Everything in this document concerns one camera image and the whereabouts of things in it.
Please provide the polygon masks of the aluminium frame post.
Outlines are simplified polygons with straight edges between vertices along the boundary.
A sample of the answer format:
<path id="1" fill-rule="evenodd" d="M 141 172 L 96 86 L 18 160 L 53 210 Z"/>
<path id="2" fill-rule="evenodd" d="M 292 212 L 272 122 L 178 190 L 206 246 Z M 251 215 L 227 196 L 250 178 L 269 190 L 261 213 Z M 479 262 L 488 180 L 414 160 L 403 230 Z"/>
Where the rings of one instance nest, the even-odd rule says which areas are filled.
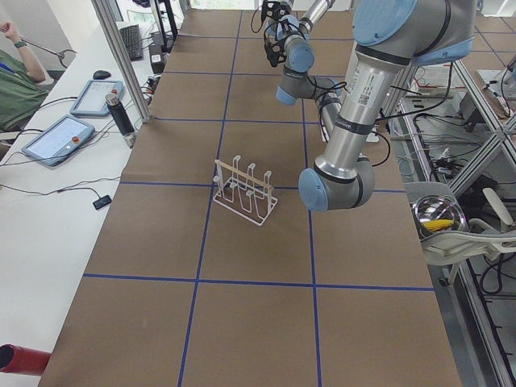
<path id="1" fill-rule="evenodd" d="M 131 95 L 132 101 L 139 113 L 139 117 L 143 123 L 148 123 L 152 115 L 141 92 L 141 88 L 139 87 L 135 71 L 114 19 L 114 13 L 108 1 L 92 0 L 91 2 L 106 37 L 106 41 L 123 75 L 126 89 Z"/>

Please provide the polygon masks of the red cylinder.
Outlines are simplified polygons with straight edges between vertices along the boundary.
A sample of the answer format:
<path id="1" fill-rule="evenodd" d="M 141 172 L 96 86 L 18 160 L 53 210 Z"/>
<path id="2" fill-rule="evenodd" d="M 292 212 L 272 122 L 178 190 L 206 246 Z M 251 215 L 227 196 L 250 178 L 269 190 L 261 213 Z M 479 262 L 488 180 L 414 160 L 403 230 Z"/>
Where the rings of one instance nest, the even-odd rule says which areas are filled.
<path id="1" fill-rule="evenodd" d="M 39 377 L 43 375 L 50 357 L 50 352 L 14 344 L 3 344 L 1 346 L 1 372 Z"/>

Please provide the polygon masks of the white pot with lid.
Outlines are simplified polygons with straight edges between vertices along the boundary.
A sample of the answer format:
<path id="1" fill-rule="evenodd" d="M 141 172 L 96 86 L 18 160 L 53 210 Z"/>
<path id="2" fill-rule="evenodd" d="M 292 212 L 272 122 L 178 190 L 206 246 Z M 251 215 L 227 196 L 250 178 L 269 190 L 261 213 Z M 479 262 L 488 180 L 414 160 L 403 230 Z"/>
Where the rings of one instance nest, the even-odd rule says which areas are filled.
<path id="1" fill-rule="evenodd" d="M 451 196 L 429 194 L 412 204 L 414 221 L 421 239 L 440 231 L 465 231 L 467 219 Z"/>

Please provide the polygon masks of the teach pendant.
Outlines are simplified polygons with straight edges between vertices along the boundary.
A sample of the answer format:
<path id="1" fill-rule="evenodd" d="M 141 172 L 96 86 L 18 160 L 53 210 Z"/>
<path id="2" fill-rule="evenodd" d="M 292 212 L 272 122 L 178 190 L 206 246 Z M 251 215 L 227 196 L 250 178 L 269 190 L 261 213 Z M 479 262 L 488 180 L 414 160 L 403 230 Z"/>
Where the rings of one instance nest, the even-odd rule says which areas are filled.
<path id="1" fill-rule="evenodd" d="M 76 117 L 105 117 L 109 111 L 106 95 L 112 93 L 122 98 L 124 85 L 122 81 L 89 80 L 74 102 L 69 113 Z"/>
<path id="2" fill-rule="evenodd" d="M 24 146 L 22 153 L 53 167 L 71 156 L 93 133 L 93 125 L 68 114 Z"/>

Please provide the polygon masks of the near teach pendant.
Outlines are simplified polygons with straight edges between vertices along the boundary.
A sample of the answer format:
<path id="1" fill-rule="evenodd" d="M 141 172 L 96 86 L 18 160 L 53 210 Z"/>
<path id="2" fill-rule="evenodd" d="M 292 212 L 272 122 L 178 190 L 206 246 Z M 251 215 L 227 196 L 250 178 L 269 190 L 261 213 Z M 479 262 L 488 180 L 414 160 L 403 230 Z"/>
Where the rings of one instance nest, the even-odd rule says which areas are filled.
<path id="1" fill-rule="evenodd" d="M 53 167 L 71 156 L 93 133 L 93 125 L 68 114 L 24 146 L 22 153 Z"/>

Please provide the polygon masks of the person in green shirt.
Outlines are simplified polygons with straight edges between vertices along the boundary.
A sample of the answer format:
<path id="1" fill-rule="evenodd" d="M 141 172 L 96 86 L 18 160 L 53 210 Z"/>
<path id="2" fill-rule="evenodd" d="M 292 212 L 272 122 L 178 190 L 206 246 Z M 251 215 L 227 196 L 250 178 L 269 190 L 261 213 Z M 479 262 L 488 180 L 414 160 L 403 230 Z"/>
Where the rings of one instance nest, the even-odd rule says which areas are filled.
<path id="1" fill-rule="evenodd" d="M 1 51 L 1 130 L 12 131 L 40 108 L 48 91 L 40 88 L 46 72 L 13 23 L 1 23 L 5 37 L 18 50 L 21 60 Z"/>

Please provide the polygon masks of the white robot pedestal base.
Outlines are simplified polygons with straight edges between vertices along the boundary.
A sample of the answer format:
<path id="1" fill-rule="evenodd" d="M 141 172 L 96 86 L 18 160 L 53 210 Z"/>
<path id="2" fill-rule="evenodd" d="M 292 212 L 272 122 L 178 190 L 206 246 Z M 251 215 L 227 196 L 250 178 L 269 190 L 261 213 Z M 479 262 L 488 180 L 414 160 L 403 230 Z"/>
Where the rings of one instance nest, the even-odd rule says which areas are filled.
<path id="1" fill-rule="evenodd" d="M 335 127 L 350 131 L 353 134 L 368 136 L 373 125 L 353 123 L 341 114 L 342 104 L 337 97 L 330 97 L 317 102 L 318 115 L 321 125 L 322 140 L 328 142 L 331 139 Z"/>

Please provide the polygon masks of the black water bottle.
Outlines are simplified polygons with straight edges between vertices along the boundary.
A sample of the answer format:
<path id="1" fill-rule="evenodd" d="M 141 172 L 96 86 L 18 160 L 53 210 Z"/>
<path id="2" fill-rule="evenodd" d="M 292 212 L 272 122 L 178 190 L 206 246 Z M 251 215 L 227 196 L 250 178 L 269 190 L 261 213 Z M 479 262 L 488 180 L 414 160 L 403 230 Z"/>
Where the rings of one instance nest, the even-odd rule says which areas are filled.
<path id="1" fill-rule="evenodd" d="M 120 133 L 123 136 L 133 135 L 135 129 L 117 94 L 109 93 L 106 95 L 106 106 Z"/>

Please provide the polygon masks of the small black puck device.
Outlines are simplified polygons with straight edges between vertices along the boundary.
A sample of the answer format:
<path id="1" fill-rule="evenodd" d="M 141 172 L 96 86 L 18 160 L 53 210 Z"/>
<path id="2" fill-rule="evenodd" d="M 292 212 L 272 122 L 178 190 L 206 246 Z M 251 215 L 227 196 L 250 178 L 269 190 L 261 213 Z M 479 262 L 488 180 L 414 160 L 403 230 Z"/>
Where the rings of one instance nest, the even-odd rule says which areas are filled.
<path id="1" fill-rule="evenodd" d="M 93 206 L 96 210 L 100 210 L 101 208 L 104 208 L 112 203 L 112 199 L 110 195 L 105 195 L 103 197 L 98 198 L 93 202 Z"/>

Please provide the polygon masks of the white wire cup holder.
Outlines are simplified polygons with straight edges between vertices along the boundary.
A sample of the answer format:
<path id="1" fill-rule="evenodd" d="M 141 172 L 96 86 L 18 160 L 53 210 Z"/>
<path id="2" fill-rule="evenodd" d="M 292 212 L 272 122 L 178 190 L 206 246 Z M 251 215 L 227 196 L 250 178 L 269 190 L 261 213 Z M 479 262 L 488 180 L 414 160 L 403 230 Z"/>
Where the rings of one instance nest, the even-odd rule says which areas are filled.
<path id="1" fill-rule="evenodd" d="M 216 190 L 212 200 L 249 222 L 262 226 L 277 204 L 270 181 L 272 171 L 266 170 L 262 178 L 257 178 L 256 164 L 250 163 L 242 171 L 239 168 L 240 160 L 241 155 L 237 155 L 231 164 L 218 159 L 214 161 L 216 174 L 213 182 Z"/>

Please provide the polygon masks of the black computer mouse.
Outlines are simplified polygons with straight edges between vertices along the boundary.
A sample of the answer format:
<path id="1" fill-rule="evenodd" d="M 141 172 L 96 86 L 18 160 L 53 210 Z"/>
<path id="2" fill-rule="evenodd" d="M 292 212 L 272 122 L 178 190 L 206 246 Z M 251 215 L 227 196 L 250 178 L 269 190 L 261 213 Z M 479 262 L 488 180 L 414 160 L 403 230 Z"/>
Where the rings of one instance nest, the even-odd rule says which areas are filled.
<path id="1" fill-rule="evenodd" d="M 92 76 L 94 80 L 105 80 L 108 77 L 111 77 L 111 73 L 106 70 L 97 70 Z"/>

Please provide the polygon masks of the black keyboard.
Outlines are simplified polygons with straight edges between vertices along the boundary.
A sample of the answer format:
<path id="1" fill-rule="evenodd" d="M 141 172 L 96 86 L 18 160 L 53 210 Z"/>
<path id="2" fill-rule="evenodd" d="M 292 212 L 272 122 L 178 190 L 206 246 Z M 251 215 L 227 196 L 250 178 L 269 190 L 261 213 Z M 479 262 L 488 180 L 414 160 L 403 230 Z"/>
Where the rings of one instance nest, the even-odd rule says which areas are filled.
<path id="1" fill-rule="evenodd" d="M 130 60 L 141 60 L 144 54 L 139 26 L 122 27 L 119 29 L 119 34 Z"/>

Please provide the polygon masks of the far teach pendant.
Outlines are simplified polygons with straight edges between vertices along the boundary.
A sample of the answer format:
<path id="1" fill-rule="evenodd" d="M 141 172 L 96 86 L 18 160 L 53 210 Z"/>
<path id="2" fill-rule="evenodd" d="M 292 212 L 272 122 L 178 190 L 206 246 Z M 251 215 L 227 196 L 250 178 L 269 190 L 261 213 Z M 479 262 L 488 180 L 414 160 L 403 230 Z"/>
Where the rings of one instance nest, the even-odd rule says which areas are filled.
<path id="1" fill-rule="evenodd" d="M 69 113 L 76 117 L 105 117 L 109 111 L 106 95 L 112 93 L 122 98 L 124 85 L 122 81 L 89 80 L 74 102 Z"/>

